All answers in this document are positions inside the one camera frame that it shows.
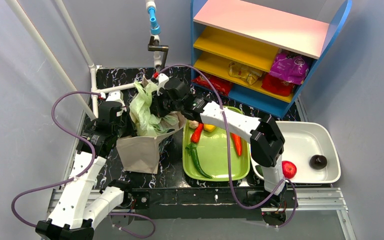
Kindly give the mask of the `translucent white plastic bag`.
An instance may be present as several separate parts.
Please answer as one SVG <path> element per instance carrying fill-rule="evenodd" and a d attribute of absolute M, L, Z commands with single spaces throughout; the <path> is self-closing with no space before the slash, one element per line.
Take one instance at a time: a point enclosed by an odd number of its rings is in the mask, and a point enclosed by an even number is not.
<path fill-rule="evenodd" d="M 158 117 L 151 113 L 153 103 L 152 93 L 157 90 L 157 85 L 149 82 L 143 86 L 138 81 L 133 83 L 137 94 L 129 105 L 129 114 L 139 137 L 156 137 L 179 129 L 179 117 L 170 113 L 164 117 Z"/>

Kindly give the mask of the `beige canvas tote bag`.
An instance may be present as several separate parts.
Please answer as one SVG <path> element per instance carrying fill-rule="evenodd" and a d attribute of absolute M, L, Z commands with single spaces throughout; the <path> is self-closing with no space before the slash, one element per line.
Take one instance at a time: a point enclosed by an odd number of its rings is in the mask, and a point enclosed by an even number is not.
<path fill-rule="evenodd" d="M 143 79 L 145 86 L 151 80 Z M 182 130 L 186 125 L 186 118 L 180 112 L 172 112 L 179 119 L 179 129 L 158 136 L 132 136 L 123 137 L 117 140 L 116 149 L 120 156 L 123 168 L 126 171 L 156 174 L 160 160 L 159 145 L 169 136 Z"/>

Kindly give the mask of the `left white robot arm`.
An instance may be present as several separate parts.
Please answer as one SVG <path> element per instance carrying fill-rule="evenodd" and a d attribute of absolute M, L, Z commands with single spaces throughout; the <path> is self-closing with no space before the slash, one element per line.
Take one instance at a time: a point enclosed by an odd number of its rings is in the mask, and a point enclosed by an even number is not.
<path fill-rule="evenodd" d="M 105 101 L 99 106 L 98 118 L 79 136 L 70 180 L 57 205 L 35 227 L 39 236 L 45 240 L 91 240 L 99 223 L 123 203 L 128 185 L 115 182 L 87 205 L 97 175 L 117 139 L 130 135 L 129 121 L 129 110 L 122 101 Z"/>

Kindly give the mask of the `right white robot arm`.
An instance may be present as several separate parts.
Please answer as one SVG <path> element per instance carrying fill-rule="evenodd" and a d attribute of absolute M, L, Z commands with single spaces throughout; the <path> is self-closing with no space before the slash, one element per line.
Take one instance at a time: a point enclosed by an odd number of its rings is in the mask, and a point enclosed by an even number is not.
<path fill-rule="evenodd" d="M 186 119 L 229 130 L 249 143 L 252 159 L 262 166 L 264 189 L 280 196 L 285 189 L 282 172 L 282 153 L 285 138 L 276 121 L 240 114 L 217 102 L 191 93 L 189 85 L 179 78 L 165 74 L 152 77 L 157 89 L 152 93 L 150 112 L 162 118 L 180 112 Z"/>

